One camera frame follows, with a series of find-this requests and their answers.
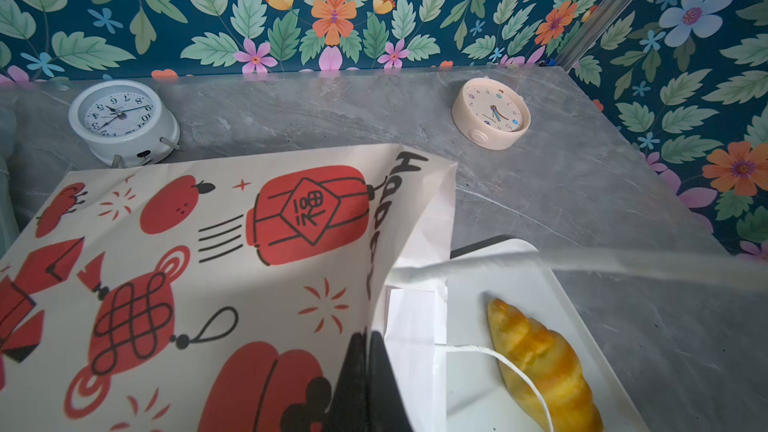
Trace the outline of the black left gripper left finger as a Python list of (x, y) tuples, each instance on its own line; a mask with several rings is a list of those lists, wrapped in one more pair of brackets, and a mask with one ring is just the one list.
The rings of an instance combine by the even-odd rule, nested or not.
[(354, 333), (349, 340), (323, 431), (367, 430), (367, 342), (364, 333)]

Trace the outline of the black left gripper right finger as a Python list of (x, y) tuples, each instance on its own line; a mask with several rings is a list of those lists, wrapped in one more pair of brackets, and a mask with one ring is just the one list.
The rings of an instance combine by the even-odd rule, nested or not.
[(374, 331), (368, 347), (367, 403), (369, 430), (411, 432), (383, 336)]

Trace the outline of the yellow fake croissant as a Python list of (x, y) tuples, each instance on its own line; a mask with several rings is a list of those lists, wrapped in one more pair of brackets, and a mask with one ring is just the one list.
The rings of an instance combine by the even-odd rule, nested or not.
[(576, 352), (564, 337), (498, 298), (487, 306), (494, 350), (520, 369), (532, 389), (504, 364), (511, 397), (544, 431), (602, 431), (600, 412)]

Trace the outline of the red white paper bag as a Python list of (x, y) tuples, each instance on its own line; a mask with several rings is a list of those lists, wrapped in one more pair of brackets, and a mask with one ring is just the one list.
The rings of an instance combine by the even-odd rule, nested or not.
[(1, 260), (5, 431), (323, 431), (454, 161), (398, 144), (67, 174)]

